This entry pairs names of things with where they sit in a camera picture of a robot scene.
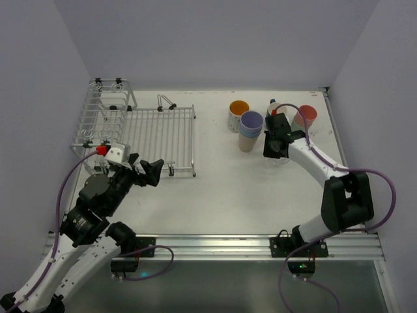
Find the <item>purple plastic cup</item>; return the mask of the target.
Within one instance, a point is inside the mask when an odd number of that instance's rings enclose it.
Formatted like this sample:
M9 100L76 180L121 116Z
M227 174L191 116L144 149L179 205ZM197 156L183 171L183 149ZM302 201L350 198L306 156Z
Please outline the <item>purple plastic cup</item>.
M263 116L255 111L246 111L241 115L240 127L248 133L259 132L263 127Z

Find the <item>blue plastic cup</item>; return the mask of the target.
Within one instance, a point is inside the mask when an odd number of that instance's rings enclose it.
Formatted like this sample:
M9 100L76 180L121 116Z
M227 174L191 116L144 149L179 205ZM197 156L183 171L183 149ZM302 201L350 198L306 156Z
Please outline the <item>blue plastic cup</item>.
M247 132L247 131L245 131L243 129L240 129L239 130L239 133L242 136L244 136L245 138L257 138L260 135L261 131L259 130L257 132Z

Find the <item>beige plastic cup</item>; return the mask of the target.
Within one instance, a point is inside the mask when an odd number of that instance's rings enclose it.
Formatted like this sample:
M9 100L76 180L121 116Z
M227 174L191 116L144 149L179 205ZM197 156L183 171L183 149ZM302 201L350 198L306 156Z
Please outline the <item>beige plastic cup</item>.
M258 136L253 138L248 138L243 136L242 134L238 135L238 147L242 152L249 153L253 150L256 142L258 140Z

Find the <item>dark blue ceramic mug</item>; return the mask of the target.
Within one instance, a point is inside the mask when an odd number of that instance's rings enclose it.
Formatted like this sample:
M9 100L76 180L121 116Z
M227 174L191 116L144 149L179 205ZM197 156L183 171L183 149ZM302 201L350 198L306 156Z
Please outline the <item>dark blue ceramic mug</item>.
M270 104L266 110L266 115L265 117L269 117L271 115L277 115L280 113L284 113L285 115L287 115L287 108L285 106L282 106L280 108L277 109L277 107L280 105L280 103L276 102L276 100L273 98L270 100Z

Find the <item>pink plastic cup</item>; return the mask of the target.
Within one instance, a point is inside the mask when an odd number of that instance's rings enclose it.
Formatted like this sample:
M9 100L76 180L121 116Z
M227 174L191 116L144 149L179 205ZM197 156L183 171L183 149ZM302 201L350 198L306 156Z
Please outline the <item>pink plastic cup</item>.
M318 114L314 107L309 105L302 105L299 107L294 119L303 119L304 122L310 127L315 119L317 118Z

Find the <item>floral white mug orange inside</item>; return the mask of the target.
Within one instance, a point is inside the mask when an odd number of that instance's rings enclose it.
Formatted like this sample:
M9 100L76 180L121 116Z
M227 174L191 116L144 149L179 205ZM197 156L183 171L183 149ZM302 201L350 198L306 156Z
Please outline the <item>floral white mug orange inside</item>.
M238 132L240 127L240 118L243 113L247 112L250 106L243 100L235 100L229 105L227 116L227 127L232 132Z

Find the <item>green plastic cup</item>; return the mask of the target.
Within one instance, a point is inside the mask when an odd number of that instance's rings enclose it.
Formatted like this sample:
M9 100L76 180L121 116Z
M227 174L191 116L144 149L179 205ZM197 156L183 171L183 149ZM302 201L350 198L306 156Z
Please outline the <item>green plastic cup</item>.
M293 119L293 121L291 123L291 130L293 132L295 132L297 130L301 130L301 131L305 132L306 129L305 129L305 125L304 125L304 120L303 119Z

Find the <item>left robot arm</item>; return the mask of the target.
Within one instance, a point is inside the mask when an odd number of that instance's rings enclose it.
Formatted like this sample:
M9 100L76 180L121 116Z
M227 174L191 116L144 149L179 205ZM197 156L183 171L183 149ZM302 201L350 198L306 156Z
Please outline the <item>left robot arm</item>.
M64 220L56 221L51 250L24 286L1 298L6 312L64 312L65 301L103 263L117 256L141 257L136 234L111 217L132 186L157 186L162 159L149 163L120 149L105 153L113 175L92 174Z

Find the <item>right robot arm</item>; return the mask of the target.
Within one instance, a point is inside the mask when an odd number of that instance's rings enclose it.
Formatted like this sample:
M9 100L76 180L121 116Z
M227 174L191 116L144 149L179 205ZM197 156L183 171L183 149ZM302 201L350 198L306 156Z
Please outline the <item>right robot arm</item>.
M304 131L291 130L285 114L266 118L263 155L296 162L323 189L320 213L316 217L295 226L291 232L281 231L269 239L273 258L285 258L289 254L325 258L328 250L324 238L373 218L367 174L363 171L354 173L336 161L326 159Z

